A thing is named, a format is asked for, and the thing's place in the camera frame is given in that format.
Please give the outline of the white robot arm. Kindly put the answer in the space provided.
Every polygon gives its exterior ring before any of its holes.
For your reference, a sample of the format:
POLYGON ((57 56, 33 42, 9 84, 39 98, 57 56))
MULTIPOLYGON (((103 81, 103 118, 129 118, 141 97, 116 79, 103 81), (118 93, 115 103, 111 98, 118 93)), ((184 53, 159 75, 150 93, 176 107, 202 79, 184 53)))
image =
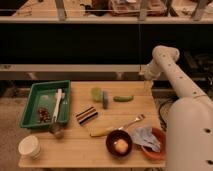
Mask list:
POLYGON ((169 109, 165 171, 213 171, 213 101, 176 64, 177 48, 158 45, 144 77, 167 77, 178 100, 169 109))

